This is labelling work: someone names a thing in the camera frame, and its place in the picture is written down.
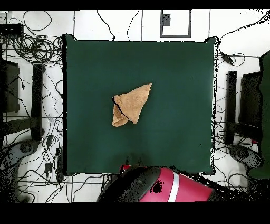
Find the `green table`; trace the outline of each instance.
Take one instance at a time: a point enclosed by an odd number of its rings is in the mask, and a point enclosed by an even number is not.
[[[127,157],[130,164],[211,172],[215,41],[78,41],[63,36],[67,173],[118,173]],[[139,122],[113,127],[112,97],[148,83],[153,85]]]

